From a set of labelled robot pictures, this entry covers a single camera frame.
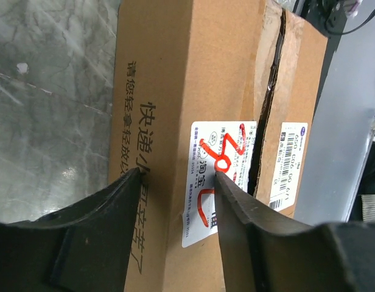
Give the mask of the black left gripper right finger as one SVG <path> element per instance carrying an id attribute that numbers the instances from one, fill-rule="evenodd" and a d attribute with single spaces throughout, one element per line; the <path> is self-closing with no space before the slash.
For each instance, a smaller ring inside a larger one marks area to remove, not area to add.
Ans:
<path id="1" fill-rule="evenodd" d="M 215 177 L 227 291 L 375 291 L 375 223 L 309 226 Z"/>

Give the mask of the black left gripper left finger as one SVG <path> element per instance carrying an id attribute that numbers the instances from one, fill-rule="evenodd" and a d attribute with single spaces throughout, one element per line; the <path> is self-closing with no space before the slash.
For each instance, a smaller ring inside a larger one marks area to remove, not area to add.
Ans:
<path id="1" fill-rule="evenodd" d="M 141 172 L 35 221 L 0 222 L 0 291 L 122 291 Z"/>

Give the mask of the labelled cardboard express box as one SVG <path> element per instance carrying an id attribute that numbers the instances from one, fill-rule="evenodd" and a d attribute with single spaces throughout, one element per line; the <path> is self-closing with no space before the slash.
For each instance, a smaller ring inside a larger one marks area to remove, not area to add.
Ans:
<path id="1" fill-rule="evenodd" d="M 214 178 L 293 217 L 327 39 L 275 1 L 122 1 L 109 179 L 143 173 L 125 291 L 224 291 Z"/>

